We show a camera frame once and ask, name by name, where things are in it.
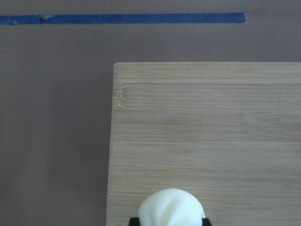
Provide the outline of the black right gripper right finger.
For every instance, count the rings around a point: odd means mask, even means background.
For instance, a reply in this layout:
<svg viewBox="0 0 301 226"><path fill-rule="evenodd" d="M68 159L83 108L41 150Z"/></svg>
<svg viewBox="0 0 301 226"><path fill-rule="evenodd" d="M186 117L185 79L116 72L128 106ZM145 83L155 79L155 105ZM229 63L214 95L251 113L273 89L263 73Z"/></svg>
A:
<svg viewBox="0 0 301 226"><path fill-rule="evenodd" d="M210 219L202 218L202 226L212 226Z"/></svg>

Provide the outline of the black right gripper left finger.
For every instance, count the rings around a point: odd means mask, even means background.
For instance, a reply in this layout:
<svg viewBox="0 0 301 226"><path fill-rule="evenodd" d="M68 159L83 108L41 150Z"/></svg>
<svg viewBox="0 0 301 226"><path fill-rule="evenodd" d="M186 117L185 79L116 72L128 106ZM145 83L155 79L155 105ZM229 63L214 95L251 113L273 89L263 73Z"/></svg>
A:
<svg viewBox="0 0 301 226"><path fill-rule="evenodd" d="M129 219L128 226L140 226L140 220L138 217L132 217Z"/></svg>

